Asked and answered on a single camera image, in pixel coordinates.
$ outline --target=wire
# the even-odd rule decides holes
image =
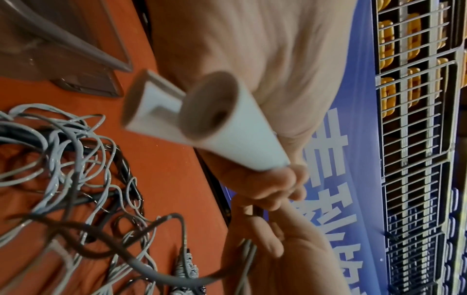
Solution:
[[[65,119],[25,113],[29,109],[40,109],[60,114]],[[45,122],[47,126],[33,129],[15,122],[17,117],[40,120]],[[86,120],[91,118],[99,118],[99,121],[90,126]],[[104,120],[104,115],[79,117],[46,104],[24,104],[12,108],[8,114],[0,112],[0,145],[18,144],[40,154],[36,161],[0,174],[0,187],[21,184],[45,172],[49,174],[49,183],[45,191],[42,192],[42,199],[31,209],[29,214],[11,216],[11,219],[19,220],[19,224],[0,236],[0,247],[3,247],[14,240],[21,230],[31,222],[42,223],[48,228],[44,249],[22,272],[6,283],[0,290],[0,294],[18,284],[25,274],[38,261],[42,260],[45,253],[51,250],[62,258],[66,266],[66,272],[55,287],[53,294],[59,294],[64,290],[68,280],[83,258],[96,260],[112,257],[106,281],[93,293],[94,295],[113,294],[113,285],[131,271],[141,275],[135,280],[145,279],[148,281],[144,294],[152,294],[156,283],[190,288],[197,294],[199,287],[222,279],[240,268],[243,269],[240,281],[240,284],[243,285],[254,256],[254,246],[250,244],[246,246],[247,244],[245,244],[245,247],[248,247],[248,249],[245,248],[248,250],[248,256],[228,268],[201,278],[196,278],[197,274],[195,273],[191,275],[192,267],[187,253],[187,233],[183,217],[178,213],[172,213],[158,217],[155,221],[150,221],[144,216],[144,199],[137,189],[137,179],[131,174],[128,162],[123,157],[121,150],[112,139],[95,134],[96,129],[104,123]],[[73,152],[74,160],[62,163],[66,152]],[[111,183],[112,173],[110,167],[113,163],[117,166],[119,180],[125,186],[123,189]],[[24,173],[32,169],[36,170],[27,176],[18,178],[17,175],[20,173],[24,175]],[[102,184],[91,183],[92,180],[102,174],[104,176]],[[84,186],[101,189],[101,191],[88,195],[80,192]],[[108,203],[109,198],[114,200],[112,208],[105,209],[104,205]],[[75,206],[91,202],[95,203],[95,208],[85,222],[71,220]],[[48,213],[59,209],[64,210],[59,221],[49,219],[46,216]],[[95,226],[94,219],[101,211],[107,215],[102,218],[99,225]],[[104,224],[109,222],[116,212],[123,214],[115,222],[118,223],[121,218],[126,218],[135,226],[135,229],[123,235],[120,241],[102,231]],[[178,272],[178,276],[159,273],[156,263],[148,252],[154,241],[157,227],[171,219],[177,219],[181,223],[182,247],[180,257],[184,278],[180,277],[180,272]],[[71,234],[71,229],[79,231],[78,239]],[[58,236],[65,240],[66,247],[58,242]],[[94,240],[87,239],[88,236],[94,238]],[[95,240],[104,242],[109,250],[94,252],[85,247],[86,243]],[[140,242],[141,251],[133,256],[128,252],[127,248],[136,242]],[[75,251],[73,257],[69,253],[70,249]],[[133,283],[134,280],[130,280],[126,285],[131,286]]]

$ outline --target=cord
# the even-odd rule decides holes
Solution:
[[[66,119],[48,118],[38,114],[26,113],[28,109],[39,109],[60,114]],[[33,129],[15,122],[17,117],[41,120],[48,125]],[[94,126],[89,126],[86,120],[90,118],[100,119]],[[254,256],[254,246],[251,246],[248,257],[243,261],[238,261],[228,268],[221,269],[205,277],[192,278],[190,276],[191,268],[187,258],[186,226],[183,217],[180,214],[172,213],[157,218],[153,222],[145,218],[144,199],[137,189],[137,179],[131,175],[126,159],[112,139],[99,136],[94,132],[103,124],[104,120],[104,115],[79,117],[46,104],[24,104],[14,107],[8,114],[0,112],[0,144],[19,144],[40,153],[38,160],[13,171],[0,174],[0,187],[29,181],[45,171],[49,173],[50,177],[41,201],[32,208],[31,212],[11,217],[19,219],[19,224],[0,237],[0,247],[12,241],[31,222],[45,224],[48,227],[46,243],[38,259],[40,260],[44,253],[53,250],[60,255],[66,265],[66,273],[55,288],[54,294],[59,294],[64,290],[82,258],[104,259],[112,257],[106,282],[93,293],[95,295],[113,294],[113,284],[131,271],[136,271],[141,275],[141,279],[146,279],[149,282],[145,294],[151,294],[154,291],[156,282],[158,284],[190,288],[196,293],[197,288],[222,279],[240,268],[243,269],[240,281],[241,285],[243,285]],[[74,161],[62,163],[64,153],[69,151],[73,151]],[[110,167],[112,163],[117,164],[119,179],[124,183],[124,189],[111,184],[112,173]],[[29,175],[14,179],[19,173],[36,168],[37,170]],[[91,180],[102,175],[102,173],[104,175],[103,184],[94,185],[90,183]],[[80,192],[84,186],[99,188],[102,191],[90,196]],[[119,203],[120,210],[123,212],[122,216],[129,219],[136,227],[133,231],[125,234],[121,241],[117,241],[112,236],[102,232],[102,224],[100,226],[93,225],[94,219],[99,212],[109,213],[108,210],[103,208],[109,198],[113,198]],[[85,222],[80,223],[70,220],[74,206],[90,202],[95,203],[95,209]],[[59,221],[46,217],[48,213],[59,209],[64,209]],[[182,228],[180,256],[185,274],[184,278],[158,273],[156,263],[148,253],[148,249],[154,241],[157,227],[174,218],[180,221]],[[70,233],[70,229],[80,232],[79,239],[76,239]],[[109,250],[104,252],[88,250],[85,247],[88,235],[104,242]],[[56,239],[57,236],[61,236],[66,241],[66,248],[57,246],[60,245]],[[128,252],[127,248],[138,241],[142,249],[138,255],[133,256]],[[70,248],[76,252],[73,257],[68,252]],[[24,276],[30,268],[32,268],[32,265],[28,265],[24,272],[13,278],[0,292],[4,292],[6,287],[10,288],[11,282],[20,281],[20,277]]]

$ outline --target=metal rack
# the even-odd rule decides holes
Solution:
[[[446,253],[451,232],[461,228],[453,228],[449,204],[464,3],[373,4],[388,290],[445,294],[448,288],[448,294],[457,294],[458,282],[449,280],[456,265],[448,263],[453,259]]]

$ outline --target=wire shelf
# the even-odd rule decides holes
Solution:
[[[442,294],[463,64],[455,46],[460,14],[454,1],[373,4],[388,290]]]

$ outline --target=hand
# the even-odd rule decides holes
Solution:
[[[222,253],[222,266],[242,258],[242,243],[258,246],[246,294],[350,295],[331,245],[288,200],[269,213],[270,224],[251,216],[250,200],[237,195],[232,201],[232,223]],[[239,274],[223,281],[224,294],[233,295]]]
[[[232,72],[247,85],[292,163],[258,173],[201,152],[214,175],[277,208],[303,199],[302,149],[343,76],[356,0],[146,0],[160,75],[187,90]]]

